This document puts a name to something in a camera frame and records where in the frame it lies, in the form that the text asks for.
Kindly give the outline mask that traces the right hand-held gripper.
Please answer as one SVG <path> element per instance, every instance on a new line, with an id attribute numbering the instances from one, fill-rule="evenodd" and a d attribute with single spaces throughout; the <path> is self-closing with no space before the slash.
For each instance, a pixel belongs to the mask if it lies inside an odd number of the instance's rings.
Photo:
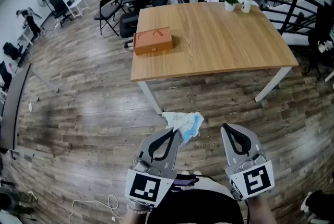
<path id="1" fill-rule="evenodd" d="M 229 165 L 225 173 L 236 197 L 244 201 L 272 189 L 272 163 L 263 151 L 258 151 L 261 145 L 257 135 L 243 126 L 227 123 L 222 124 L 221 135 Z"/>

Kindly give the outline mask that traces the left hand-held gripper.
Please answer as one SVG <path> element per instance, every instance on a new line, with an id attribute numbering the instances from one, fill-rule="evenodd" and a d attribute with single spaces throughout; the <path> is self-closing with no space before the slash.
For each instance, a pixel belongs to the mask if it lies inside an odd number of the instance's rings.
<path id="1" fill-rule="evenodd" d="M 162 156 L 154 157 L 165 142 Z M 141 142 L 133 166 L 127 172 L 126 198 L 151 208 L 160 204 L 176 179 L 173 169 L 179 142 L 180 133 L 173 128 L 157 131 Z"/>

